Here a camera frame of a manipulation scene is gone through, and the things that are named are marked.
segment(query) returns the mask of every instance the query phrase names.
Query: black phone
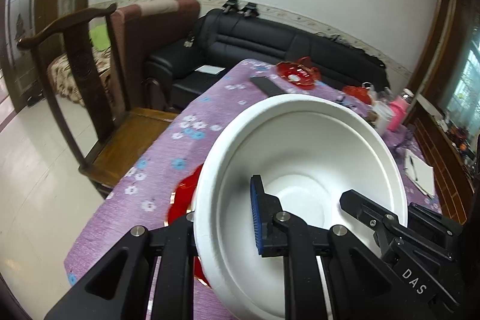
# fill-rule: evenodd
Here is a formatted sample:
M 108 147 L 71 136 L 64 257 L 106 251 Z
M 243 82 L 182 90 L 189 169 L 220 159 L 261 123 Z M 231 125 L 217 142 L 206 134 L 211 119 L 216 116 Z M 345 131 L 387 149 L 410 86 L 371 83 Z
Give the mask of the black phone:
M 286 94 L 285 91 L 279 88 L 279 86 L 273 83 L 266 76 L 252 76 L 250 78 L 250 82 L 252 82 L 255 86 L 257 86 L 269 97 L 275 97 L 276 95 Z

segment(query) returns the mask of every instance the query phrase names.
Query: floral tablecloth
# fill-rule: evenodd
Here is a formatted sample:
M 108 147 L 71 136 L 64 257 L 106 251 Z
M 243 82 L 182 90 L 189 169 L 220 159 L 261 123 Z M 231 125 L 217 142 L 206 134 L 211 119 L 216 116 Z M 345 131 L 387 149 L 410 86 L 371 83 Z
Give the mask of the floral tablecloth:
M 178 183 L 205 161 L 222 129 L 247 107 L 266 95 L 250 81 L 251 76 L 267 76 L 287 93 L 310 94 L 336 100 L 343 93 L 317 82 L 315 89 L 304 91 L 275 74 L 275 66 L 258 60 L 241 61 L 218 83 L 194 100 L 163 132 L 118 183 L 98 208 L 75 241 L 64 265 L 70 283 L 81 278 L 132 226 L 148 229 L 164 226 L 170 195 Z M 365 116 L 368 106 L 346 97 L 352 110 Z M 384 135 L 388 146 L 403 140 L 405 127 Z M 422 157 L 416 140 L 406 146 Z M 404 174 L 403 158 L 397 159 L 408 203 L 416 202 L 440 212 L 438 198 L 425 197 Z M 234 319 L 212 290 L 195 282 L 194 318 Z

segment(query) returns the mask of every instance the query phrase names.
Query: black leather sofa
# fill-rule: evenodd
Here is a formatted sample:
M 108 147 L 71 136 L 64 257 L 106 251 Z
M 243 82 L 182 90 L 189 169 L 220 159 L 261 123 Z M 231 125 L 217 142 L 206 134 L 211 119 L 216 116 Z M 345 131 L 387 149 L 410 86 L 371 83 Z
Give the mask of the black leather sofa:
M 176 109 L 184 109 L 247 58 L 276 64 L 310 56 L 322 82 L 339 90 L 363 82 L 376 91 L 389 87 L 385 64 L 378 58 L 278 22 L 213 9 L 198 19 L 192 34 L 192 46 L 186 47 L 185 39 L 176 41 L 151 53 L 143 64 L 144 77 L 156 80 L 167 106 Z M 218 75 L 195 71 L 204 64 L 225 70 Z

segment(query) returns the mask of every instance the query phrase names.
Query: pink thermos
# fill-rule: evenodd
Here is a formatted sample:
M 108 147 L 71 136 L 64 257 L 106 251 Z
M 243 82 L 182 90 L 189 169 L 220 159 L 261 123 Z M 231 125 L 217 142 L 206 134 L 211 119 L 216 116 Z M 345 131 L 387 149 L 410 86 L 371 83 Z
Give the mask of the pink thermos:
M 399 95 L 397 99 L 390 103 L 390 109 L 392 109 L 393 118 L 390 121 L 388 130 L 392 132 L 395 132 L 397 130 L 398 126 L 405 119 L 407 109 L 412 103 L 413 97 L 413 93 L 407 88 L 404 88 L 403 94 Z

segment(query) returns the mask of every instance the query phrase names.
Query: white lettering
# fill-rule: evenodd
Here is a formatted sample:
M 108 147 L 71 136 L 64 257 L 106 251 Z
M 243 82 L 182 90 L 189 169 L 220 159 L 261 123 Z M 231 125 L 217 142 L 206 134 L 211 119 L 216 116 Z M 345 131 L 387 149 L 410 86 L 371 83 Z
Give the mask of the white lettering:
M 422 294 L 423 291 L 424 291 L 426 288 L 427 288 L 427 287 L 426 287 L 425 285 L 420 286 L 420 288 L 417 289 L 417 293 L 418 293 L 418 294 Z
M 409 284 L 412 284 L 412 287 L 415 287 L 418 281 L 418 278 L 415 278 L 414 280 L 410 281 Z
M 403 274 L 402 274 L 402 277 L 404 277 L 405 279 L 409 278 L 410 276 L 412 275 L 412 271 L 410 269 L 407 269 Z

